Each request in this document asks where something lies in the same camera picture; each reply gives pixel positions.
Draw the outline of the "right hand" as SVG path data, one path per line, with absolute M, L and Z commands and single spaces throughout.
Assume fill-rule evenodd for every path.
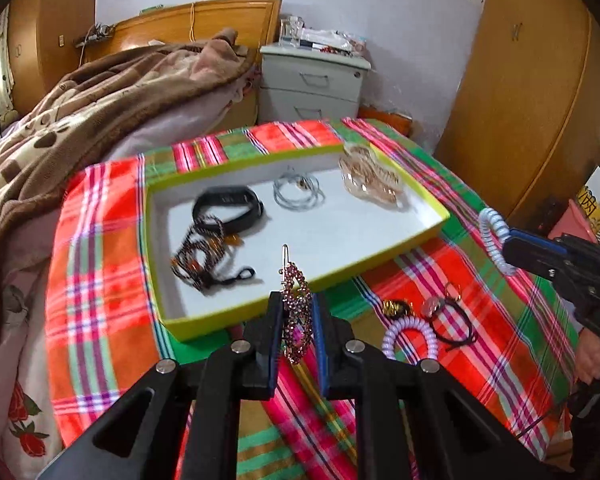
M 589 385 L 600 379 L 600 337 L 584 328 L 580 331 L 576 350 L 576 376 Z

